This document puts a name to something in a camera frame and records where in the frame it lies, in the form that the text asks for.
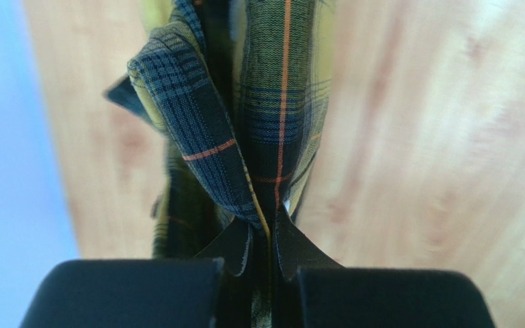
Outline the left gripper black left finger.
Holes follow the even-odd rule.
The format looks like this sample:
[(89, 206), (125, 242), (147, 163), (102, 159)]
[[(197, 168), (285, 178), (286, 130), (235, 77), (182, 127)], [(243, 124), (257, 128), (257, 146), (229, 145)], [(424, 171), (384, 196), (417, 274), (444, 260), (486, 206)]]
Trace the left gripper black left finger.
[(234, 221), (190, 259), (63, 262), (21, 325), (249, 327), (252, 248), (252, 227)]

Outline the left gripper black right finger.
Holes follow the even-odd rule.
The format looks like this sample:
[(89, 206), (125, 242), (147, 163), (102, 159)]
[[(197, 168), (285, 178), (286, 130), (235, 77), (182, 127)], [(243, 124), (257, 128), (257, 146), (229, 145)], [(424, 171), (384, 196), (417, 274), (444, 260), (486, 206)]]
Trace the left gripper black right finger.
[(347, 268), (282, 209), (273, 228), (274, 327), (494, 327), (484, 297), (456, 271)]

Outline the yellow plaid long sleeve shirt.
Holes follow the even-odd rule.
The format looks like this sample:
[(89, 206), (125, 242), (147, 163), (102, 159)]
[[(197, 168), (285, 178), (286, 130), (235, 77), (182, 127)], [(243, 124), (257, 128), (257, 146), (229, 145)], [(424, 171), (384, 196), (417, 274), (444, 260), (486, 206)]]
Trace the yellow plaid long sleeve shirt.
[(166, 139), (152, 256), (189, 258), (233, 221), (256, 245), (253, 327), (270, 327), (275, 216), (294, 216), (332, 85), (335, 1), (142, 1), (147, 43), (107, 98)]

